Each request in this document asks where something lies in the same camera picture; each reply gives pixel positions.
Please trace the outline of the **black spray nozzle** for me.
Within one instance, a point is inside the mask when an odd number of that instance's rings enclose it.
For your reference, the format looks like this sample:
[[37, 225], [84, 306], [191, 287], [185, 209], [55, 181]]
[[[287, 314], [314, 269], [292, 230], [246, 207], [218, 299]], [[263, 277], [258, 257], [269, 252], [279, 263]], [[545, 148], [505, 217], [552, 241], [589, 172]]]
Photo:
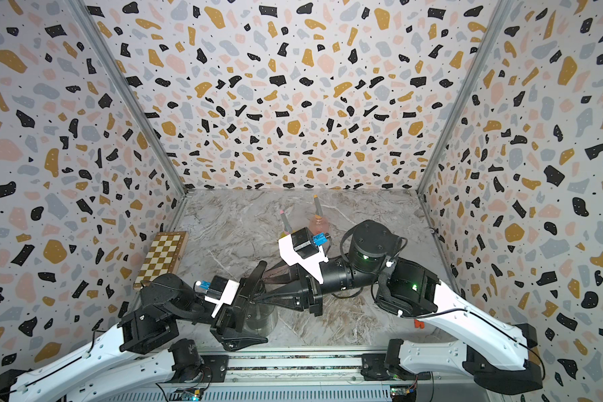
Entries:
[[266, 261], [259, 261], [249, 276], [240, 280], [240, 286], [232, 303], [233, 313], [245, 314], [248, 306], [253, 304], [253, 298], [262, 282], [262, 276], [267, 268]]

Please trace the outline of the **dark smoky spray bottle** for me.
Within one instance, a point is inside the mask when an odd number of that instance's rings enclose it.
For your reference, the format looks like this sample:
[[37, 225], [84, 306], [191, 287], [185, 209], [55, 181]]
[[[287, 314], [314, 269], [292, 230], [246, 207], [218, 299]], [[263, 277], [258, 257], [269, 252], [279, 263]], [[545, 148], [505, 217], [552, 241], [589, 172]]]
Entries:
[[244, 330], [249, 334], [267, 338], [278, 324], [278, 311], [275, 306], [254, 304], [246, 309]]

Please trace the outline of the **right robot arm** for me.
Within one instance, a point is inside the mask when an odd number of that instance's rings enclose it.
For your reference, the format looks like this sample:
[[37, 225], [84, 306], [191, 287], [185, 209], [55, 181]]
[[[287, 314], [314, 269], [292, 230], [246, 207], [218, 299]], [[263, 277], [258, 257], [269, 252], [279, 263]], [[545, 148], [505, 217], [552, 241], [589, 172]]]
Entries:
[[450, 343], [389, 341], [385, 356], [363, 359], [367, 380], [394, 377], [416, 381], [435, 372], [465, 375], [476, 385], [502, 395], [540, 390], [546, 376], [534, 349], [535, 329], [493, 318], [458, 295], [435, 273], [401, 257], [404, 237], [365, 220], [341, 239], [338, 256], [326, 255], [328, 234], [300, 229], [279, 240], [279, 253], [289, 273], [275, 279], [278, 287], [254, 296], [255, 303], [323, 314], [326, 295], [357, 294], [368, 288], [375, 305], [400, 320], [431, 325], [452, 335]]

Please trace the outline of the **grey pink spray nozzle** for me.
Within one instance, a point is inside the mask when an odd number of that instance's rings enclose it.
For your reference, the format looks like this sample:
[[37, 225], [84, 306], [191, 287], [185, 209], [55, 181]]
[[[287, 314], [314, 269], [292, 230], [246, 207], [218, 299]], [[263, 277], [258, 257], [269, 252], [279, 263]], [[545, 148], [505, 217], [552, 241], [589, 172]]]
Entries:
[[281, 221], [283, 222], [284, 233], [286, 235], [291, 234], [291, 225], [290, 225], [290, 222], [288, 221], [288, 218], [286, 217], [286, 213], [283, 209], [280, 211], [280, 218], [281, 218]]

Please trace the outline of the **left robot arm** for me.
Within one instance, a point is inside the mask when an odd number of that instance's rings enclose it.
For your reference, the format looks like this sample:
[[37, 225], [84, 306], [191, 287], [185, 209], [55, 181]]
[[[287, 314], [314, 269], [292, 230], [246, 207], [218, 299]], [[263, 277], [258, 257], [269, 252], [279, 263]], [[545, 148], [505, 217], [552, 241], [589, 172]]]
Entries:
[[136, 385], [177, 378], [202, 364], [196, 344], [180, 340], [179, 322], [206, 324], [234, 352], [267, 343], [244, 330], [246, 308], [261, 287], [261, 273], [240, 281], [216, 276], [197, 292], [168, 273], [140, 291], [141, 304], [85, 346], [36, 370], [0, 375], [2, 401], [104, 400]]

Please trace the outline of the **pink transparent spray bottle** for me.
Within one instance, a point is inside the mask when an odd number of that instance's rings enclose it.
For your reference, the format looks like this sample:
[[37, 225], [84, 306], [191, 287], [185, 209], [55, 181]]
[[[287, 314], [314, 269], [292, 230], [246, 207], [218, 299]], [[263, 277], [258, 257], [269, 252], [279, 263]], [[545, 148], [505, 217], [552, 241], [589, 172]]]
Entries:
[[308, 229], [314, 236], [326, 234], [330, 231], [330, 224], [325, 216], [314, 214], [309, 221]]

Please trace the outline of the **grey yellow spray nozzle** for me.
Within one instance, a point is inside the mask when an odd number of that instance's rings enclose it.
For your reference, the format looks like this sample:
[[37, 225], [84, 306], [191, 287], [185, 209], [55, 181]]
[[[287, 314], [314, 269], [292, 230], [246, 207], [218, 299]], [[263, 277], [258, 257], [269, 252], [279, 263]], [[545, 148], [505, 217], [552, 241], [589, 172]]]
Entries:
[[314, 205], [315, 205], [315, 208], [316, 208], [316, 216], [322, 217], [323, 216], [323, 209], [322, 209], [319, 197], [317, 195], [313, 196], [313, 202], [314, 202]]

